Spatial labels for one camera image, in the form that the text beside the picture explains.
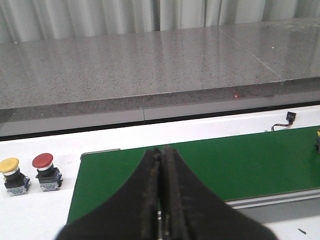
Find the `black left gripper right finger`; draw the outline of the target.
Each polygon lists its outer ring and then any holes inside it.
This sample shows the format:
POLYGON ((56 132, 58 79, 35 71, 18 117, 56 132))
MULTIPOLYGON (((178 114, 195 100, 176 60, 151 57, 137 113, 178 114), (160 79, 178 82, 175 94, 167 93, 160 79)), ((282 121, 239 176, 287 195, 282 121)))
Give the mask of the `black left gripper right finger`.
POLYGON ((267 227, 230 207, 192 172, 179 152, 161 153, 164 240, 275 240, 267 227))

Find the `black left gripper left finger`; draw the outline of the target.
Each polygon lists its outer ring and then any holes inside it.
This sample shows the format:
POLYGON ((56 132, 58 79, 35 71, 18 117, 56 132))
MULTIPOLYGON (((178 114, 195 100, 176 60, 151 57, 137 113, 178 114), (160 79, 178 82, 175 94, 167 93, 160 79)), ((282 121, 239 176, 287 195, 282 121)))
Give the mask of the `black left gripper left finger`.
POLYGON ((161 152, 84 156, 58 240, 156 240, 161 152))

